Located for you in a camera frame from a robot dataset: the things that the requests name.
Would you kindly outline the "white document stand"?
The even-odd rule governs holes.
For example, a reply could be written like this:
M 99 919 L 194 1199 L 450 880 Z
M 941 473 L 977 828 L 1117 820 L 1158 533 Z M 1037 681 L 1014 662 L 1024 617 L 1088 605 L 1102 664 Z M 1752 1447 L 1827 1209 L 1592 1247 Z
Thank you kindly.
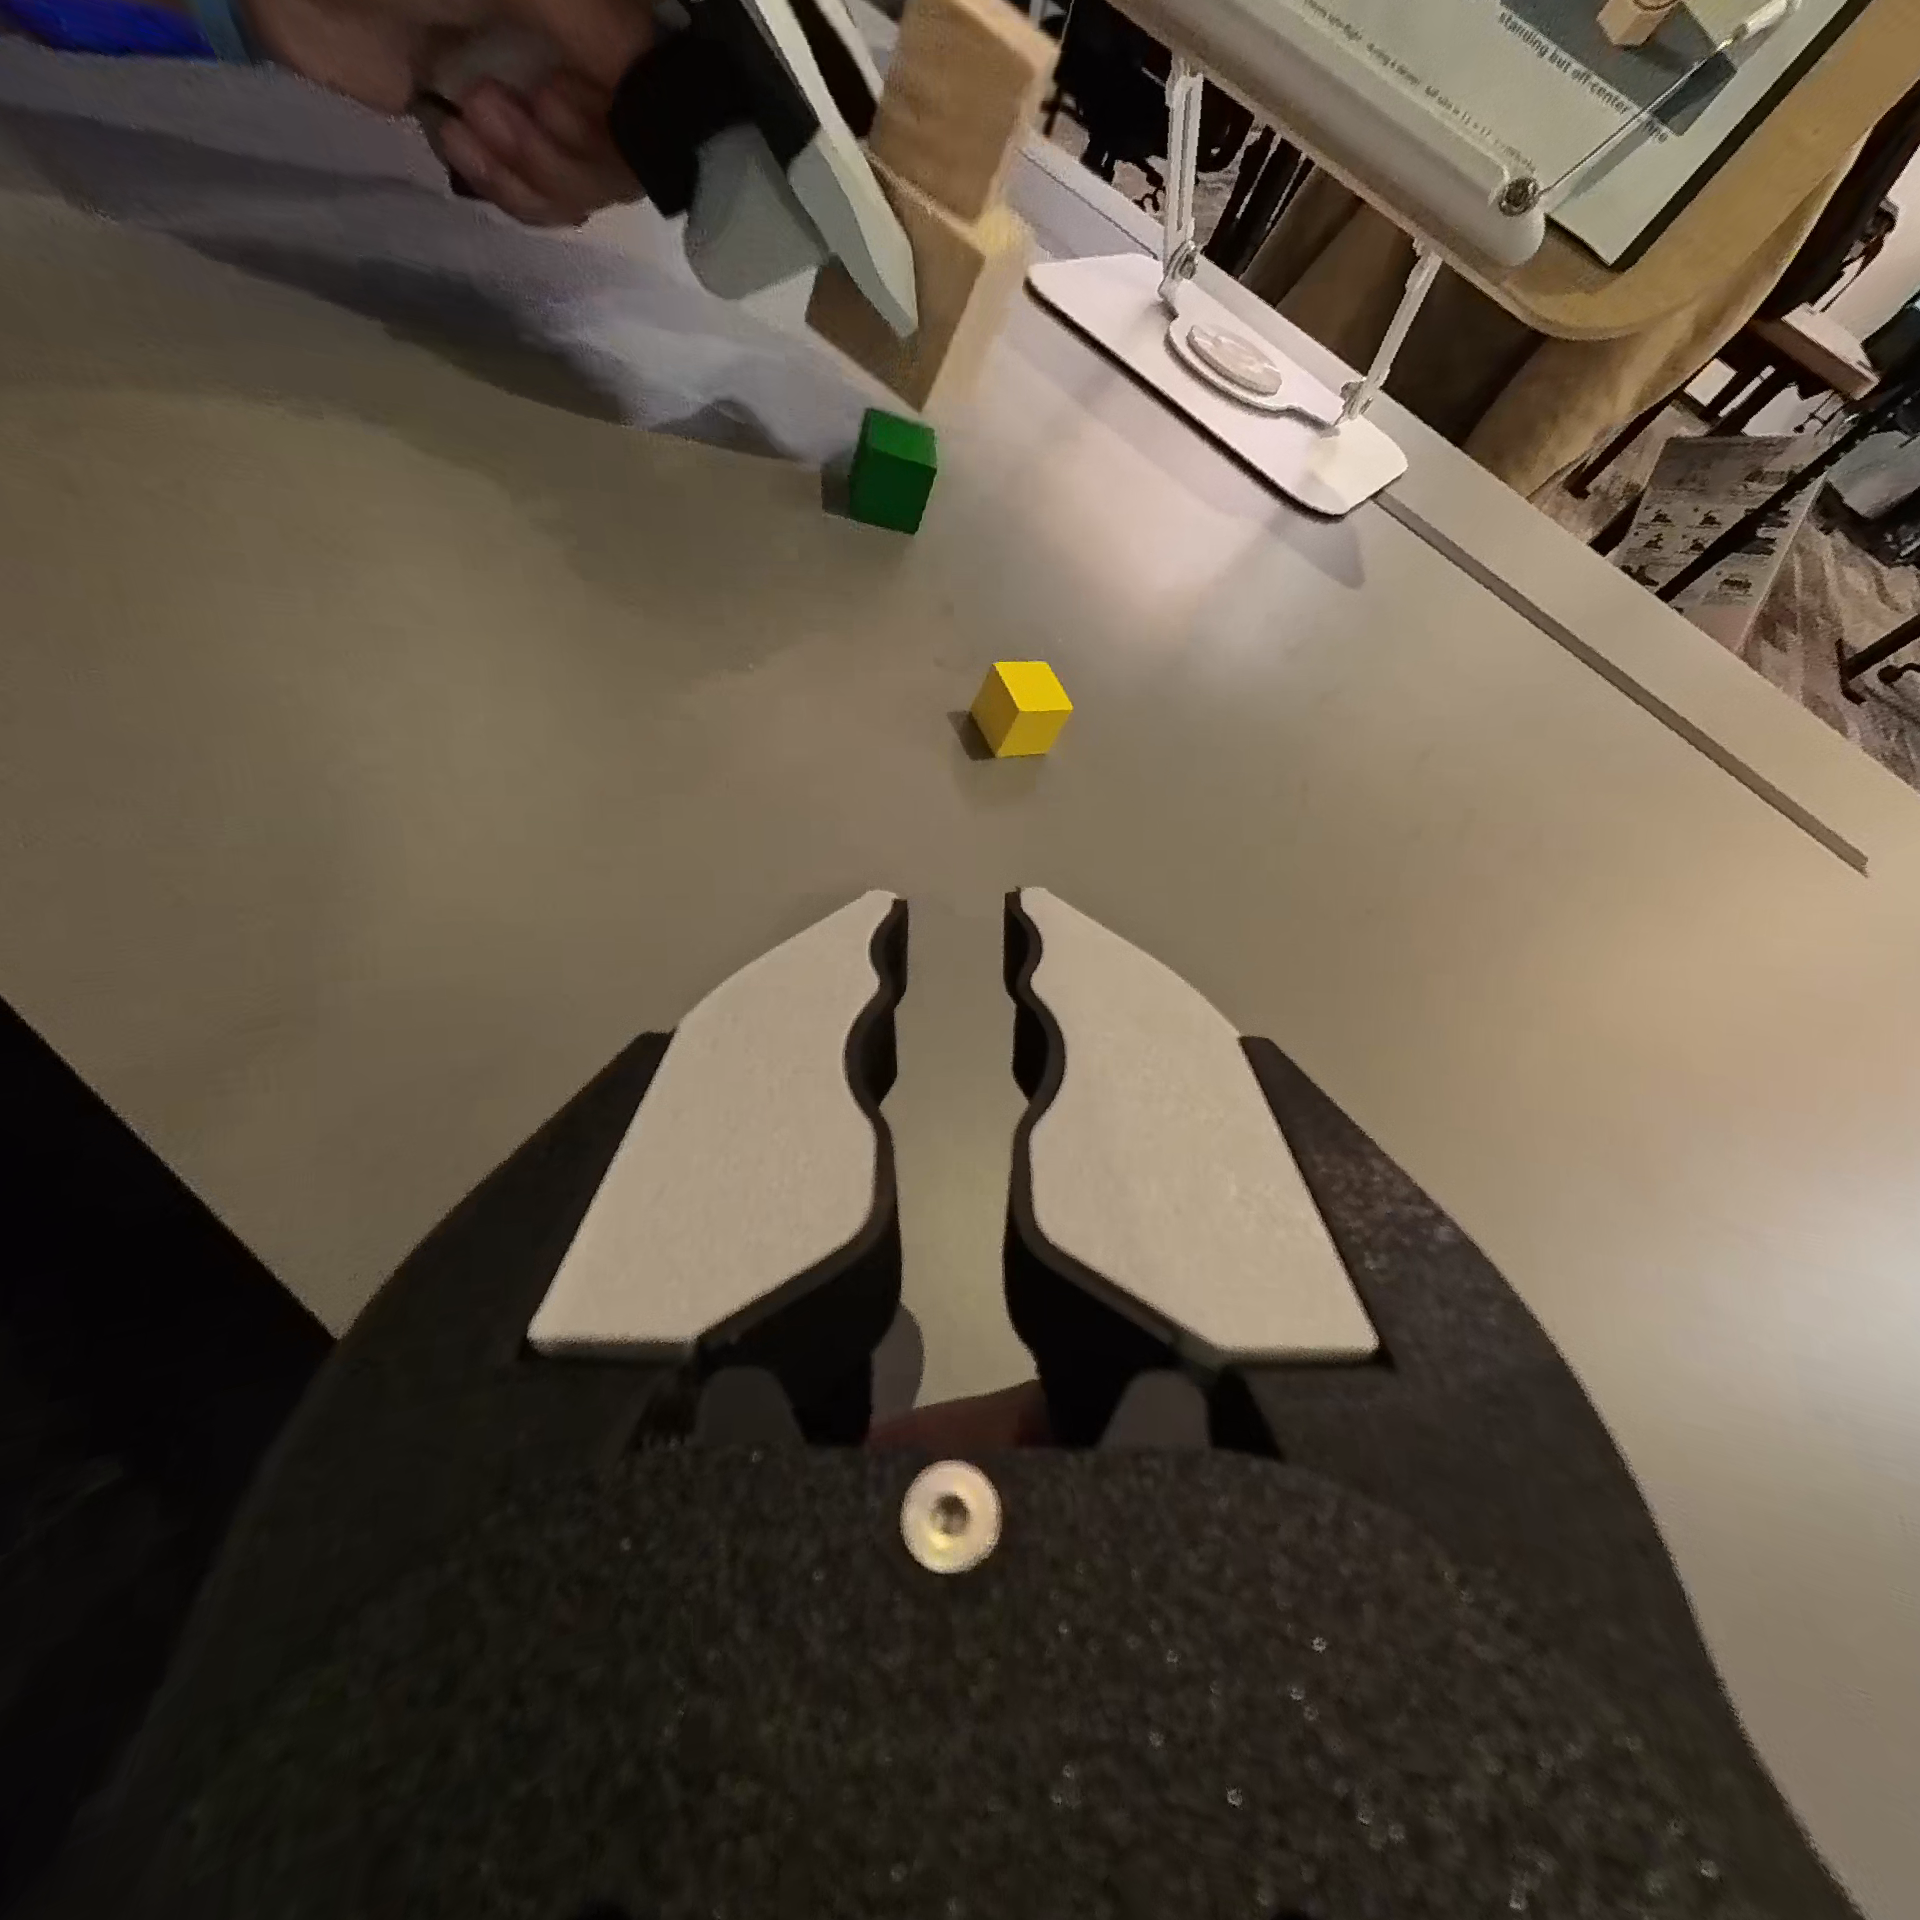
M 1341 520 L 1406 471 L 1404 450 L 1365 414 L 1450 246 L 1438 236 L 1412 242 L 1401 301 L 1367 373 L 1338 363 L 1310 373 L 1303 346 L 1261 336 L 1200 284 L 1189 203 L 1202 84 L 1221 84 L 1326 172 L 1338 161 L 1338 138 L 1356 141 L 1365 168 L 1382 168 L 1384 182 L 1404 161 L 1438 172 L 1450 133 L 1438 129 L 1438 159 L 1419 161 L 1419 116 L 1393 104 L 1371 61 L 1353 63 L 1338 41 L 1297 39 L 1292 5 L 1117 5 L 1117 13 L 1170 52 L 1158 256 L 1037 266 L 1027 297 L 1285 503 Z

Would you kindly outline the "printed instruction sheet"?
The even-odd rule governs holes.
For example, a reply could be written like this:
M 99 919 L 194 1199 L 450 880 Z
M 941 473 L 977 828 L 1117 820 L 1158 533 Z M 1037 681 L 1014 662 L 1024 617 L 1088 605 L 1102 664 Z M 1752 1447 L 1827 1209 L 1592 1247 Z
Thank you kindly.
M 1296 5 L 1384 84 L 1535 182 L 1547 222 L 1629 270 L 1863 5 L 1659 5 L 1637 44 L 1605 5 Z

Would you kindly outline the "instruction sign on stand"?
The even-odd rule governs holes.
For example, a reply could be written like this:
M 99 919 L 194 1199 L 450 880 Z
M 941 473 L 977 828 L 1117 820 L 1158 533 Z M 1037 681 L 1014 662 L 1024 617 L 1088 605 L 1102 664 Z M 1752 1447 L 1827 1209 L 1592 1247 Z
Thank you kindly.
M 1605 5 L 1615 41 L 1648 39 L 1656 5 Z M 1547 222 L 1535 182 L 1419 116 L 1419 161 L 1390 182 L 1338 138 L 1261 242 L 1245 285 L 1313 341 L 1361 363 L 1382 346 L 1412 242 L 1447 241 L 1428 309 L 1387 395 L 1527 494 L 1635 406 L 1699 371 L 1780 285 L 1879 126 L 1916 92 L 1916 5 L 1861 19 L 1738 141 L 1722 172 L 1629 268 L 1609 270 Z

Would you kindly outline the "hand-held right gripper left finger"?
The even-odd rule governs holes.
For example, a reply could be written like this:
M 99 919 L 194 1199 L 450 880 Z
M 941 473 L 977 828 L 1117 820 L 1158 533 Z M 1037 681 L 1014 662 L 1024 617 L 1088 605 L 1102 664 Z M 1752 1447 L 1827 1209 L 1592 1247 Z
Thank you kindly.
M 671 1033 L 529 1320 L 533 1356 L 769 1374 L 799 1425 L 861 1445 L 900 1308 L 906 901 L 862 893 Z

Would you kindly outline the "person's left hand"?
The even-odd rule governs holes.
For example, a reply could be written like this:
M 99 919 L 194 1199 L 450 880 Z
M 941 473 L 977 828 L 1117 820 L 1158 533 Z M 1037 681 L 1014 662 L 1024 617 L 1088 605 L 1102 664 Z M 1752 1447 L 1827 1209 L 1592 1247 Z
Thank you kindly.
M 476 39 L 541 39 L 541 82 L 470 78 L 442 116 L 442 161 L 471 200 L 529 228 L 577 228 L 633 206 L 613 133 L 613 92 L 655 41 L 648 5 L 240 5 L 251 48 L 300 82 L 400 119 Z

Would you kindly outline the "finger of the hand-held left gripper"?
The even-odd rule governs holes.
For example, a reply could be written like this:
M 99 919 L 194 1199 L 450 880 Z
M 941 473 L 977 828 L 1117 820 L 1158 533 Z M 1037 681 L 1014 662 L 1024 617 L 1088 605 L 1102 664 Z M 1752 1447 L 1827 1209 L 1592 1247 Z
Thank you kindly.
M 883 78 L 844 5 L 825 5 L 825 84 L 851 138 L 872 138 Z
M 816 110 L 816 133 L 778 168 L 757 130 L 727 130 L 702 149 L 684 217 L 687 260 L 710 297 L 742 301 L 837 260 L 890 333 L 916 331 L 916 275 L 861 141 L 825 84 L 825 5 L 751 5 L 785 72 Z

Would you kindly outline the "large plain wooden cube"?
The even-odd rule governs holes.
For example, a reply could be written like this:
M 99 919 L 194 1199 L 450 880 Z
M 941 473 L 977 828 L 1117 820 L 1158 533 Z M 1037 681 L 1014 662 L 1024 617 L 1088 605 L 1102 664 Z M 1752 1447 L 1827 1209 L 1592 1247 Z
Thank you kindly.
M 904 412 L 943 417 L 971 393 L 1006 324 L 1031 235 L 1006 203 L 955 217 L 914 191 L 898 217 L 914 256 L 916 331 L 890 333 L 837 260 L 816 270 L 804 327 Z

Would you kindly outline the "blue plastic bin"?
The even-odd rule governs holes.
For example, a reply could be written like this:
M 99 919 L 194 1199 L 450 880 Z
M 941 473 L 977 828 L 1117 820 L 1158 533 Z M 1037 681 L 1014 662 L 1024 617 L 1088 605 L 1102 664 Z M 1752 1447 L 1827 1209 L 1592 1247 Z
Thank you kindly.
M 236 5 L 3 5 L 3 32 L 99 61 L 256 61 Z

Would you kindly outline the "small yellow wooden cube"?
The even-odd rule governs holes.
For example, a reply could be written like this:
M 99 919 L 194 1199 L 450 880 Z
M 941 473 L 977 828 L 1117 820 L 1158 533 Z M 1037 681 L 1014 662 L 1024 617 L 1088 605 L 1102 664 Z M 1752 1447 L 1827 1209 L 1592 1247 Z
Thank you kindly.
M 998 658 L 981 677 L 968 723 L 981 749 L 998 760 L 1041 760 L 1072 719 L 1072 696 L 1045 658 Z

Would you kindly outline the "person's dark clothing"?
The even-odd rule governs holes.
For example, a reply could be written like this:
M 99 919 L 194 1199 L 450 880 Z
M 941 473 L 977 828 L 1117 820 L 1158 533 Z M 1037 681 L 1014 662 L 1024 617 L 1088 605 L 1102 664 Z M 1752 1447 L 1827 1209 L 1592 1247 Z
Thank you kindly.
M 3 1917 L 122 1765 L 332 1346 L 3 1008 Z

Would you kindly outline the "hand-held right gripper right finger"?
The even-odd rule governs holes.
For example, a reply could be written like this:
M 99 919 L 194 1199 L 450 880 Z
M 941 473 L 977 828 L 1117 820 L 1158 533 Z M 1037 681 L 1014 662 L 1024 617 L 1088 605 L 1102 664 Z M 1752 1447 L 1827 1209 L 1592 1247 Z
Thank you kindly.
M 1261 1370 L 1380 1363 L 1380 1329 L 1237 1027 L 1051 889 L 1002 898 L 1012 1005 L 1006 1317 L 1059 1445 L 1095 1445 L 1136 1381 L 1209 1434 Z

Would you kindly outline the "medium plain wooden cube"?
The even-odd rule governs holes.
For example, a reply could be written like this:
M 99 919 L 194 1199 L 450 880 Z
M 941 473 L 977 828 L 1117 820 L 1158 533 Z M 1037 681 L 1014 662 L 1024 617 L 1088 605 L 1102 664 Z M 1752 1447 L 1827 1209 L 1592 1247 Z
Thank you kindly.
M 1056 61 L 1012 5 L 904 5 L 867 154 L 971 225 L 998 203 Z

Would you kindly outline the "green wooden cube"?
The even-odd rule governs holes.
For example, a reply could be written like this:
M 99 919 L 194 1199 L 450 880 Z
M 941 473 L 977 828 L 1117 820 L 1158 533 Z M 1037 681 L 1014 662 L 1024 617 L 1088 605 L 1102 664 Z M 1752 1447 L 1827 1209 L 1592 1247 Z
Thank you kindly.
M 862 412 L 848 464 L 848 515 L 880 533 L 920 534 L 939 465 L 939 433 L 924 421 Z

